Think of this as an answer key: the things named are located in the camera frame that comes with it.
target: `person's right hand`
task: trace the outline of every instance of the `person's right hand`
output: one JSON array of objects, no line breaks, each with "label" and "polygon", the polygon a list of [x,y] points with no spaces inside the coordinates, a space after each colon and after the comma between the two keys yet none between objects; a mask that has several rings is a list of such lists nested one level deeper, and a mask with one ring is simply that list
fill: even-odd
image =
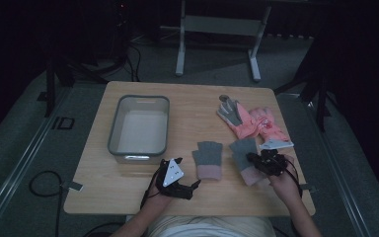
[{"label": "person's right hand", "polygon": [[[288,155],[284,155],[285,158],[294,164],[294,158]],[[294,167],[288,162],[287,170],[296,177],[296,171]],[[292,202],[296,202],[298,200],[301,201],[301,196],[298,193],[297,184],[293,181],[293,179],[284,171],[279,176],[268,176],[270,181],[270,185],[273,187],[276,195],[286,204],[289,205]]]}]

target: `plastic container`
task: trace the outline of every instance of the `plastic container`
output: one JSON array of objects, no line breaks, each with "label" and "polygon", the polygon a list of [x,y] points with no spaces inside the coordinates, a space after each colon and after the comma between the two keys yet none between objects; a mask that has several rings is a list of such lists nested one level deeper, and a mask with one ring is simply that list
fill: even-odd
[{"label": "plastic container", "polygon": [[117,162],[159,164],[167,148],[169,107],[163,96],[119,99],[108,144]]}]

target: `cable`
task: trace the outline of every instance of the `cable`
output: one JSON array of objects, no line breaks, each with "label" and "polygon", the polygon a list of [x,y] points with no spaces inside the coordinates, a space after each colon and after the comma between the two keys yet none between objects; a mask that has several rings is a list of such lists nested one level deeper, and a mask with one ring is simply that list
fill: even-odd
[{"label": "cable", "polygon": [[[51,175],[54,175],[56,178],[57,178],[57,181],[58,181],[58,192],[55,192],[55,193],[51,193],[51,194],[41,194],[39,192],[37,192],[35,189],[34,189],[34,182],[35,180],[40,177],[41,175],[44,175],[44,174],[51,174]],[[50,170],[46,170],[46,171],[41,171],[39,172],[38,174],[34,175],[32,177],[32,179],[30,180],[29,182],[29,190],[30,192],[37,196],[37,197],[41,197],[41,198],[50,198],[50,197],[55,197],[55,196],[58,196],[58,202],[57,202],[57,215],[56,215],[56,223],[55,223],[55,234],[54,236],[55,237],[58,237],[59,236],[59,225],[60,225],[60,212],[61,212],[61,205],[62,205],[62,198],[63,198],[63,182],[61,180],[61,177],[59,174],[57,174],[56,172],[54,171],[50,171]],[[102,227],[105,227],[105,226],[109,226],[109,225],[122,225],[122,223],[120,222],[109,222],[109,223],[105,223],[105,224],[102,224],[102,225],[98,225],[96,227],[94,227],[93,229],[91,229],[90,231],[88,231],[84,237],[87,237],[89,236],[93,231],[95,231],[96,229],[99,229],[99,228],[102,228]]]}]

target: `light wood table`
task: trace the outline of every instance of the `light wood table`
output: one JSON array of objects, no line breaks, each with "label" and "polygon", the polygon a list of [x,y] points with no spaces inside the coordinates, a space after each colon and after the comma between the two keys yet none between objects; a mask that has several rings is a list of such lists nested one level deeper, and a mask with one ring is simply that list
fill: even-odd
[{"label": "light wood table", "polygon": [[[101,100],[86,142],[74,181],[84,186],[81,192],[70,191],[64,210],[80,214],[134,214],[158,165],[119,164],[108,150],[108,139],[118,100],[124,95],[162,95],[170,100],[168,146],[165,156],[183,157],[180,164],[185,175],[180,184],[189,186],[197,180],[191,152],[199,141],[223,144],[222,180],[203,180],[191,200],[176,198],[165,211],[166,215],[288,215],[282,201],[264,179],[245,185],[231,157],[229,144],[237,138],[216,114],[220,95],[237,99],[247,110],[256,107],[272,109],[276,123],[287,134],[278,103],[270,89],[248,87],[200,86],[111,82]],[[257,138],[257,144],[263,141]],[[294,148],[279,150],[280,154],[296,157]],[[303,173],[296,162],[300,184]],[[303,201],[310,214],[315,207],[309,192]]]}]

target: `pink and gray work glove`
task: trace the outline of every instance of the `pink and gray work glove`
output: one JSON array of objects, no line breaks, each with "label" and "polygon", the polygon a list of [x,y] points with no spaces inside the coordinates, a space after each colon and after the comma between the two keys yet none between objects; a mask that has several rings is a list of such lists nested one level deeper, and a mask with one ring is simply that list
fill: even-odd
[{"label": "pink and gray work glove", "polygon": [[202,141],[192,152],[196,174],[200,180],[221,180],[221,151],[223,145],[214,141]]},{"label": "pink and gray work glove", "polygon": [[259,134],[257,121],[238,101],[231,100],[226,95],[220,96],[217,114],[229,125],[239,139],[255,137]]},{"label": "pink and gray work glove", "polygon": [[249,111],[249,114],[257,121],[258,132],[265,142],[270,139],[288,141],[288,137],[275,124],[275,118],[270,108],[256,108]]},{"label": "pink and gray work glove", "polygon": [[233,160],[235,160],[236,166],[247,186],[251,186],[264,178],[260,171],[255,168],[254,164],[251,163],[246,156],[249,153],[258,153],[257,144],[254,138],[236,140],[229,146],[233,151]]}]

